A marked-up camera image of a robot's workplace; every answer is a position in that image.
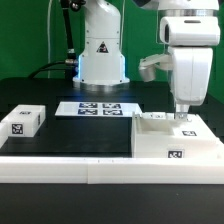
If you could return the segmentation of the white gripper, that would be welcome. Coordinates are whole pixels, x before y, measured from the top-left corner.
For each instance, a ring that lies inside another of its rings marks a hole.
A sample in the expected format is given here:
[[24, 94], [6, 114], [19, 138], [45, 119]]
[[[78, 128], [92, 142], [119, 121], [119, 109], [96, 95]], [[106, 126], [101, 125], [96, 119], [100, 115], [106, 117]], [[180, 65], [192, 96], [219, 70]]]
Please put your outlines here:
[[172, 60], [171, 92], [176, 120], [186, 120], [189, 106], [200, 106], [206, 96], [213, 50], [220, 41], [214, 16], [165, 16], [160, 20], [160, 40]]

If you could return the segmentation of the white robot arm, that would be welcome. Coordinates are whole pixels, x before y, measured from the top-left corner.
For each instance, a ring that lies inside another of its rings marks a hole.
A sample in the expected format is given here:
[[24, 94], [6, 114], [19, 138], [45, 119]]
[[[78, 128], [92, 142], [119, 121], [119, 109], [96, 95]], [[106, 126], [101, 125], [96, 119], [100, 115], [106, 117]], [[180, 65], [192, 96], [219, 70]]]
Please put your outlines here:
[[[145, 81], [155, 70], [169, 73], [175, 117], [184, 119], [191, 106], [203, 103], [207, 93], [213, 50], [220, 42], [218, 0], [133, 0], [137, 7], [155, 10], [157, 38], [162, 54], [143, 58], [139, 72]], [[126, 83], [125, 59], [120, 50], [120, 13], [105, 0], [86, 0], [85, 48], [79, 56], [74, 82], [88, 86]]]

